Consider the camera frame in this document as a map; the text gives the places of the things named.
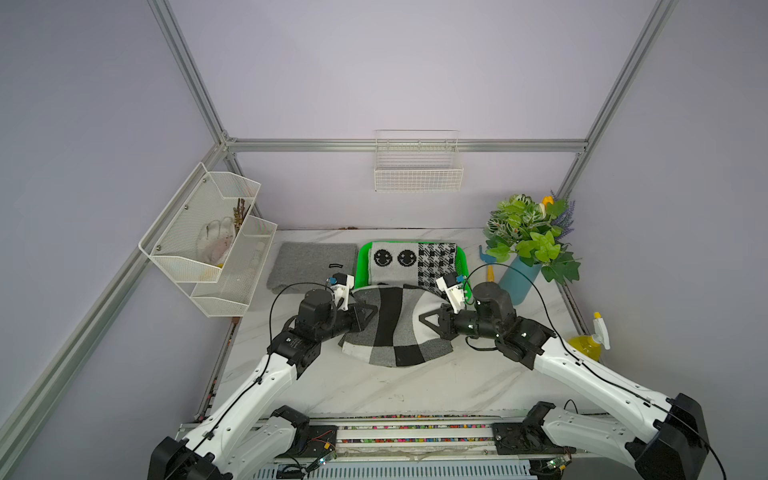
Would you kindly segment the black white checked scarf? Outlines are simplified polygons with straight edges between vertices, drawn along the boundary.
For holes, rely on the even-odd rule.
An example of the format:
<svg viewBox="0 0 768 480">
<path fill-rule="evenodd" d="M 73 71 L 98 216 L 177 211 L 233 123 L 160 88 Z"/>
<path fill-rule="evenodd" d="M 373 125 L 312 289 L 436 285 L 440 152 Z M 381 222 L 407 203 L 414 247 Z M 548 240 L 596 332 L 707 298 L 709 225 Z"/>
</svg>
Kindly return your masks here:
<svg viewBox="0 0 768 480">
<path fill-rule="evenodd" d="M 365 329 L 342 336 L 339 346 L 344 354 L 374 366 L 405 368 L 453 352 L 449 340 L 419 320 L 443 304 L 441 297 L 408 286 L 370 286 L 355 291 L 354 298 L 377 312 Z"/>
</svg>

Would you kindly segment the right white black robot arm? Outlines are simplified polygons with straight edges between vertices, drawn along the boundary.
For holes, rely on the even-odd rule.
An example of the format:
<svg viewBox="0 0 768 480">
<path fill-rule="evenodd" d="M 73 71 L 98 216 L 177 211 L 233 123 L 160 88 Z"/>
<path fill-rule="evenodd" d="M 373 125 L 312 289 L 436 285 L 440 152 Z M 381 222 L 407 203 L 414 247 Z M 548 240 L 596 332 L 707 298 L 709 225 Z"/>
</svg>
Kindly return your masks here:
<svg viewBox="0 0 768 480">
<path fill-rule="evenodd" d="M 485 338 L 507 359 L 570 387 L 608 413 L 597 418 L 569 413 L 541 401 L 526 417 L 530 427 L 557 446 L 600 455 L 644 479 L 696 479 L 713 451 L 703 411 L 693 398 L 669 397 L 631 381 L 566 344 L 542 323 L 515 311 L 498 284 L 473 287 L 466 309 L 460 286 L 449 301 L 420 315 L 440 337 Z"/>
</svg>

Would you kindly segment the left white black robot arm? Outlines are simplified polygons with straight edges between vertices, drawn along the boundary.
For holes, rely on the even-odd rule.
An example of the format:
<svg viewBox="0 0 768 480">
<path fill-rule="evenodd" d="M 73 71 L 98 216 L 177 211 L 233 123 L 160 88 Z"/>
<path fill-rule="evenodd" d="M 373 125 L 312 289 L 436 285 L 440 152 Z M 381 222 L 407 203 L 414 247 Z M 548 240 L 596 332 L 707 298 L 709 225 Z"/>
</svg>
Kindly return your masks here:
<svg viewBox="0 0 768 480">
<path fill-rule="evenodd" d="M 245 382 L 182 439 L 163 439 L 153 450 L 149 479 L 251 479 L 298 442 L 309 419 L 283 406 L 256 433 L 251 430 L 273 401 L 319 357 L 322 344 L 364 330 L 378 307 L 357 302 L 345 287 L 305 294 L 297 314 L 270 342 Z"/>
</svg>

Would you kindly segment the white black smiley scarf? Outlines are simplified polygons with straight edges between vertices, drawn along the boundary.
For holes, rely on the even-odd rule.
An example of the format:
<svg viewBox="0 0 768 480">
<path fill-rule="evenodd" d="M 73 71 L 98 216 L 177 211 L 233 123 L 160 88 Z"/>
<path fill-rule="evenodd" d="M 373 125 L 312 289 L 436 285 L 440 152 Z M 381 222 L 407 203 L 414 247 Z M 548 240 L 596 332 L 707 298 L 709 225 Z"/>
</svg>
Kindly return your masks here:
<svg viewBox="0 0 768 480">
<path fill-rule="evenodd" d="M 456 270 L 454 243 L 373 242 L 368 284 L 414 286 L 439 293 L 435 280 Z"/>
</svg>

